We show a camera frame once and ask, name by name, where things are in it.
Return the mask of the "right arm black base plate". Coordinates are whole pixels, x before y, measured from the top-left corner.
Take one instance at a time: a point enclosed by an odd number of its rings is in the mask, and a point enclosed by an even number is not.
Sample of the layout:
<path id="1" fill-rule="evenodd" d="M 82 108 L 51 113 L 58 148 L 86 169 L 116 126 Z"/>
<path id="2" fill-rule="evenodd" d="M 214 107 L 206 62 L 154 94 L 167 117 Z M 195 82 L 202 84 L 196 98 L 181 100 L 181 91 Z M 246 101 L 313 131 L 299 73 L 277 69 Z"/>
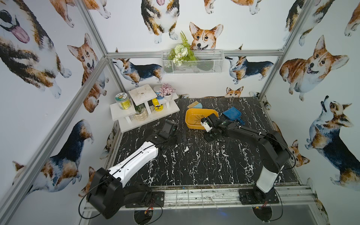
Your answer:
<path id="1" fill-rule="evenodd" d="M 253 189 L 239 189 L 240 202 L 243 205 L 253 204 L 277 204 L 280 202 L 275 188 L 272 188 L 268 193 L 263 193 L 257 188 Z"/>

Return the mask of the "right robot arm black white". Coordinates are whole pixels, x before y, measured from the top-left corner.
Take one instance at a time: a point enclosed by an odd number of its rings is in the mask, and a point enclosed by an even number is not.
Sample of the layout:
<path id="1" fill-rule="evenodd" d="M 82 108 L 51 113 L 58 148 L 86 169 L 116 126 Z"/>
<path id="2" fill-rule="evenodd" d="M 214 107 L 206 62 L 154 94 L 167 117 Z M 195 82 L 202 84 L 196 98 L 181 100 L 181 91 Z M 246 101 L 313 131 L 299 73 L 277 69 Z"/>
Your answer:
<path id="1" fill-rule="evenodd" d="M 215 114 L 201 119 L 205 128 L 204 138 L 211 142 L 223 137 L 252 141 L 259 150 L 262 170 L 256 181 L 255 191 L 263 195 L 269 193 L 286 163 L 291 158 L 291 152 L 279 132 L 271 130 L 261 132 L 245 126 L 238 126 L 230 120 L 220 120 Z"/>

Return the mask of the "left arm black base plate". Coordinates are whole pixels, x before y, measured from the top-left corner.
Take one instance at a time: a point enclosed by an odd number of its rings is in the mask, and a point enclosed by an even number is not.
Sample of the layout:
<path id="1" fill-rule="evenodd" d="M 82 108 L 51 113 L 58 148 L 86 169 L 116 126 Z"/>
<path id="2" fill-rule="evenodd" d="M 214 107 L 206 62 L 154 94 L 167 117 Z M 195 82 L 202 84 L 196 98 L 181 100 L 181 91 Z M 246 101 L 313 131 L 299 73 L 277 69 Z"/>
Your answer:
<path id="1" fill-rule="evenodd" d="M 125 205 L 126 208 L 149 208 L 149 207 L 164 207 L 165 192 L 152 191 L 143 194 L 141 198 L 137 198 L 135 202 Z"/>

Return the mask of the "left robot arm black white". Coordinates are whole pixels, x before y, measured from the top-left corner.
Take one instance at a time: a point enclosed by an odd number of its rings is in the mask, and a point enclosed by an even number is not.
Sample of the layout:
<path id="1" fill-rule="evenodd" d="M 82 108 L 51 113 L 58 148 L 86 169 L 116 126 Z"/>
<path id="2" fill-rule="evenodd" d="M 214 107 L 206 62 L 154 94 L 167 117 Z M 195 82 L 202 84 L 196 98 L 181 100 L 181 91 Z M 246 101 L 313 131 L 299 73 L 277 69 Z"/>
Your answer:
<path id="1" fill-rule="evenodd" d="M 94 173 L 84 199 L 105 219 L 113 217 L 121 207 L 139 205 L 147 210 L 164 206 L 164 192 L 153 192 L 145 184 L 127 186 L 128 181 L 147 163 L 158 156 L 159 150 L 178 142 L 178 124 L 166 120 L 163 128 L 150 135 L 129 157 L 109 168 Z"/>

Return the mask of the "yellow plastic storage box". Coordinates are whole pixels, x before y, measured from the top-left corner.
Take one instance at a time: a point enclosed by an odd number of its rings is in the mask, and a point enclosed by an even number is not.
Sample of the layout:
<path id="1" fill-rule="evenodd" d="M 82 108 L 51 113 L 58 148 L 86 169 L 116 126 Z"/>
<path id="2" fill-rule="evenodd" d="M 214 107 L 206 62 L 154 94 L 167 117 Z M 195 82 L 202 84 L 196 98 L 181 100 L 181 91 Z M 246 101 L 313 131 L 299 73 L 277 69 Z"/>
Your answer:
<path id="1" fill-rule="evenodd" d="M 201 119 L 208 117 L 211 114 L 215 114 L 219 117 L 218 112 L 213 109 L 190 108 L 186 111 L 185 123 L 190 129 L 205 130 L 201 125 Z"/>

